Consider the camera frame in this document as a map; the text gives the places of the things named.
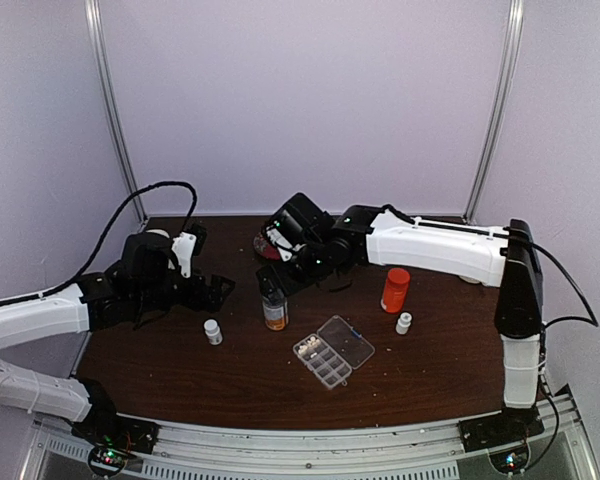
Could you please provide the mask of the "grey capped supplement bottle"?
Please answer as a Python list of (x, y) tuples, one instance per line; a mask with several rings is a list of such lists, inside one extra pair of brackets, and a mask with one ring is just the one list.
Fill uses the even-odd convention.
[(287, 300), (280, 289), (262, 296), (264, 323), (272, 331), (281, 331), (288, 323)]

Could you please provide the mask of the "orange pill bottle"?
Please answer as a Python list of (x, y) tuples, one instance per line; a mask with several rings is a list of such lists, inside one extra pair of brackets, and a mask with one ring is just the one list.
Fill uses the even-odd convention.
[(391, 268), (386, 276), (381, 307), (387, 313), (398, 313), (404, 306), (410, 285), (410, 273), (404, 268)]

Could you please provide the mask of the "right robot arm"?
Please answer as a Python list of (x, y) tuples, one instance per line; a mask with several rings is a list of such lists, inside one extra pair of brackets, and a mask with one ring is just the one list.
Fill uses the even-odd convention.
[(256, 273), (267, 299), (292, 296), (355, 265), (415, 267), (498, 289), (494, 324), (503, 343), (504, 390), (492, 430), (510, 442), (536, 421), (543, 275), (526, 222), (471, 227), (409, 216), (391, 204), (353, 205), (334, 217), (297, 193), (261, 233), (281, 256)]

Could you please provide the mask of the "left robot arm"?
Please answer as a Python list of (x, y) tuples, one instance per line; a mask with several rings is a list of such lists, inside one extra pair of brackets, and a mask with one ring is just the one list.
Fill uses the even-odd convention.
[[(129, 322), (140, 327), (150, 313), (175, 306), (215, 313), (235, 288), (193, 266), (202, 240), (162, 230), (129, 236), (121, 257), (104, 272), (80, 274), (48, 292), (0, 300), (0, 351), (69, 333), (96, 332)], [(0, 358), (0, 406), (84, 423), (103, 444), (124, 433), (115, 406), (96, 383), (58, 378)]]

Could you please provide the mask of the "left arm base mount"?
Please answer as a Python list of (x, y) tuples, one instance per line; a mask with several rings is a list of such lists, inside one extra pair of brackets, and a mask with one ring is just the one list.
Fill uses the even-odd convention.
[(120, 474), (129, 462), (137, 463), (137, 454), (152, 454), (159, 425), (118, 413), (104, 387), (94, 380), (79, 380), (85, 388), (89, 410), (80, 422), (71, 422), (71, 434), (87, 441), (91, 450), (87, 466), (99, 479)]

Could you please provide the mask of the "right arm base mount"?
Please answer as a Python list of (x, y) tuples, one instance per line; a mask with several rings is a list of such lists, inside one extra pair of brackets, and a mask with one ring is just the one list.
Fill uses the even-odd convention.
[(487, 452), (491, 466), (509, 476), (529, 466), (529, 440), (545, 431), (536, 406), (504, 407), (497, 413), (461, 420), (458, 428), (465, 453)]

